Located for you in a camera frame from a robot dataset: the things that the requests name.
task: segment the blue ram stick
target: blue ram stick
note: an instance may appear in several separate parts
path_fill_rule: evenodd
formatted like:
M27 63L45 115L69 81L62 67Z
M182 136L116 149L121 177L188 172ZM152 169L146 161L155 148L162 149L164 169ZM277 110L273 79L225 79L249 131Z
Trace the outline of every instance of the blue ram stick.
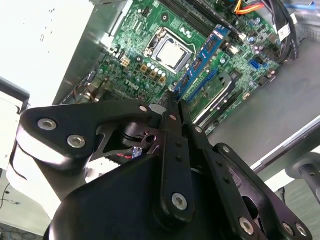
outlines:
M182 75L180 81L173 89L173 91L177 93L178 101L183 98L189 87L195 82L197 77L210 62L210 59L217 52L218 48L224 42L229 33L229 29L219 24L214 28L213 32L210 34L194 58L193 62L190 64L186 72Z
M203 80L202 82L195 88L195 90L188 96L186 99L187 103L190 103L192 99L197 95L197 93L209 82L218 72L218 68L214 68Z

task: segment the connector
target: connector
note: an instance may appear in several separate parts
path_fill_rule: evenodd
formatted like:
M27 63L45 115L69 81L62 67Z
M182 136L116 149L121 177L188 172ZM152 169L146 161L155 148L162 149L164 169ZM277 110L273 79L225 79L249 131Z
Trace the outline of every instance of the connector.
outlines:
M257 70L260 68L260 64L256 60L252 59L249 63L252 67L254 67Z

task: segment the computer motherboard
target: computer motherboard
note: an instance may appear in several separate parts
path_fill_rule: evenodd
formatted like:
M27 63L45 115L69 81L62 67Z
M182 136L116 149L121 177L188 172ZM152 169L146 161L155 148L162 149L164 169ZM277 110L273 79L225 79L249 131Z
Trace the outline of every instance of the computer motherboard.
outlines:
M181 97L187 100L194 123L208 135L252 91L275 79L279 64L270 55L279 40L256 12L236 15L228 0L207 0L207 7L196 0L129 2L114 39L105 43L107 54L91 83L104 91L96 101L139 99L156 104L165 91L187 84L190 68L201 67ZM217 32L220 22L213 13L241 36ZM213 35L214 41L206 42ZM214 51L212 57L204 56L205 64L196 58L204 47Z

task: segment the cpu socket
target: cpu socket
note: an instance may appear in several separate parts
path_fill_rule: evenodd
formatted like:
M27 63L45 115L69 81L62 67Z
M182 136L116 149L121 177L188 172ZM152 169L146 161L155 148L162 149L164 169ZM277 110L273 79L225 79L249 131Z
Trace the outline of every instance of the cpu socket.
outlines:
M165 27L159 27L144 52L174 74L186 66L192 54L186 43Z

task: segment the bolt head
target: bolt head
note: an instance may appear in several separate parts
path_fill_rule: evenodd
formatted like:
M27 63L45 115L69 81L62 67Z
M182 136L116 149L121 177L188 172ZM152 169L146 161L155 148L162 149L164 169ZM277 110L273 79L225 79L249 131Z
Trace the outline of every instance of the bolt head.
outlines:
M175 116L173 116L173 115L170 115L170 118L172 119L172 120L177 120L177 118L175 117Z
M67 143L74 149L82 149L86 145L86 140L79 135L71 135L67 139Z
M294 236L295 235L294 231L292 230L292 228L289 226L288 223L284 222L282 225L283 225L284 229L286 230L286 232L288 234L290 234L290 236Z
M198 126L195 127L195 130L198 132L198 133L202 133L202 129Z
M145 113L148 112L148 109L145 106L140 106L140 110Z
M46 131L52 131L57 128L56 122L49 118L40 119L37 124L39 128Z
M226 152L226 153L230 153L230 149L227 146L223 146L222 149Z
M172 195L172 203L181 211L185 211L188 207L188 202L185 196L177 192Z
M255 233L255 229L252 226L251 222L249 222L249 220L245 217L240 217L239 223L241 228L250 236L252 236Z
M299 233L301 233L302 236L306 237L308 235L306 230L299 223L297 223L295 226L296 226L296 229L298 229Z

